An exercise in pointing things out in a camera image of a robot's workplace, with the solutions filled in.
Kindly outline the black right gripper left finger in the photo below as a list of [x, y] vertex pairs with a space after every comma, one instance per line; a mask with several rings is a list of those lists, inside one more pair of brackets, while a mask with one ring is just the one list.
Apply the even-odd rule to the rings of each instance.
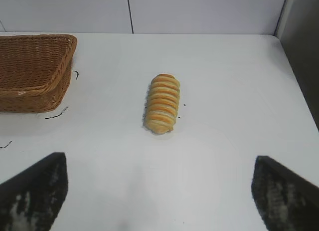
[[50, 230], [67, 193], [66, 156], [54, 152], [0, 185], [0, 229]]

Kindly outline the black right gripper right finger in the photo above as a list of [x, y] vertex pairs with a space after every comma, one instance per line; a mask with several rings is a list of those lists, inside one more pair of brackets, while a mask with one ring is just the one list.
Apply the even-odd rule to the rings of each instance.
[[319, 188], [269, 156], [257, 156], [251, 183], [269, 231], [317, 231]]

